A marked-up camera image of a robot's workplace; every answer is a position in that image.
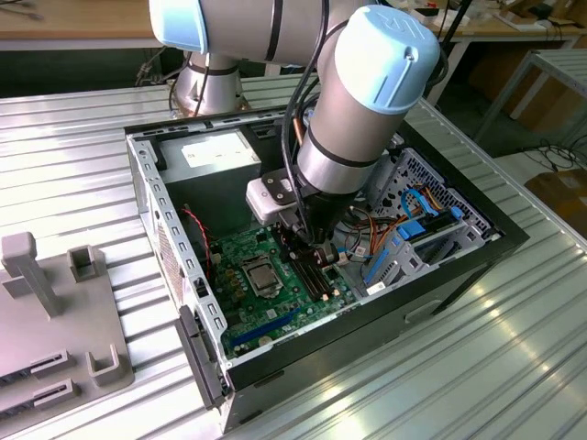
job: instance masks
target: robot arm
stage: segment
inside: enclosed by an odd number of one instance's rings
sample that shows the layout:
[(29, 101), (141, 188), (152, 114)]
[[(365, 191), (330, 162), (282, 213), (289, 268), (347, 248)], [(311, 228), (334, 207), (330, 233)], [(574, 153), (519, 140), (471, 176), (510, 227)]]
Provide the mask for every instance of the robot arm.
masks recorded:
[[(297, 160), (305, 222), (282, 174), (249, 184), (247, 200), (262, 224), (278, 218), (323, 243), (437, 64), (435, 36), (409, 15), (364, 0), (330, 0), (317, 62), (322, 92)], [(317, 0), (151, 0), (164, 44), (225, 57), (305, 65), (320, 29)]]

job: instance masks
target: green motherboard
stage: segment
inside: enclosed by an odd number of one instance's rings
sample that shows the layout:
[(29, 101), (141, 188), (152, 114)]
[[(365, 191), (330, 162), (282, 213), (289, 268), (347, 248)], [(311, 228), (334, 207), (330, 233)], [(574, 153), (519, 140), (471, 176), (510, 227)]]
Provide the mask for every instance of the green motherboard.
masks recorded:
[(316, 300), (290, 262), (282, 262), (271, 227), (212, 243), (215, 297), (227, 319), (222, 342), (229, 358), (311, 324), (356, 302), (338, 268), (315, 269), (331, 295)]

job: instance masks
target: orange wire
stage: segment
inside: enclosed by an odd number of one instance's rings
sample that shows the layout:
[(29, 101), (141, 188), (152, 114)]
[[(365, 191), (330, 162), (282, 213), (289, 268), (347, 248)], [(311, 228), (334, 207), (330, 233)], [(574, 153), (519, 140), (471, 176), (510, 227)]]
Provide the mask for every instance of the orange wire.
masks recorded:
[(304, 135), (302, 129), (302, 123), (300, 120), (295, 117), (293, 119), (293, 130), (295, 131), (295, 137), (297, 138), (298, 144), (300, 144), (300, 148), (302, 147), (302, 142), (304, 142)]

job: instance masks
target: blue drive bracket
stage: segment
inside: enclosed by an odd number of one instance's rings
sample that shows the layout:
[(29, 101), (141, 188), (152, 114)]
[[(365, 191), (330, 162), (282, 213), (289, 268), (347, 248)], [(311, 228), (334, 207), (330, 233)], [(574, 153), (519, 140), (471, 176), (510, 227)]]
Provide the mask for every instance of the blue drive bracket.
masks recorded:
[(417, 220), (413, 220), (411, 222), (403, 223), (397, 226), (397, 233), (404, 240), (409, 240), (410, 238), (419, 236), (424, 232), (426, 232), (426, 230), (422, 227), (422, 225), (420, 225), (420, 223)]
[(422, 206), (422, 209), (424, 210), (425, 213), (430, 214), (434, 217), (436, 217), (438, 215), (438, 212), (435, 211), (432, 206), (430, 206), (430, 204), (428, 203), (428, 200), (426, 200), (426, 197), (424, 197), (421, 193), (419, 193), (418, 191), (416, 191), (413, 188), (410, 188), (409, 190), (405, 190), (404, 192), (402, 192), (402, 208), (404, 208), (405, 214), (407, 215), (408, 218), (412, 218), (412, 212), (410, 211), (410, 207), (407, 204), (407, 195), (413, 195), (414, 198), (417, 200), (417, 202), (420, 204), (420, 206)]

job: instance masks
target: aluminum profile table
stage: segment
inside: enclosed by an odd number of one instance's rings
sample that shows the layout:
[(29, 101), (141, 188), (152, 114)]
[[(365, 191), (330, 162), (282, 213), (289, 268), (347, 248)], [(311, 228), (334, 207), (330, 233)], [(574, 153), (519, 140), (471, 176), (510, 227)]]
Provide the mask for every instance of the aluminum profile table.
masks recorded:
[(532, 67), (538, 67), (544, 74), (541, 75), (542, 81), (537, 82), (541, 84), (537, 86), (536, 90), (534, 92), (532, 90), (528, 91), (525, 96), (524, 99), (528, 103), (546, 82), (547, 75), (559, 80), (587, 99), (587, 49), (530, 50), (505, 84), (503, 90), (497, 95), (489, 110), (487, 110), (479, 129), (473, 137), (475, 142), (482, 139), (502, 107), (512, 96), (517, 85), (526, 77)]
[[(244, 83), (285, 103), (297, 78)], [(136, 380), (15, 438), (221, 436), (172, 321), (138, 219), (121, 127), (168, 118), (150, 87), (0, 101), (0, 234), (39, 256), (106, 255)], [(531, 236), (445, 313), (230, 433), (230, 439), (567, 438), (587, 435), (585, 240), (505, 176), (426, 102), (409, 122)]]

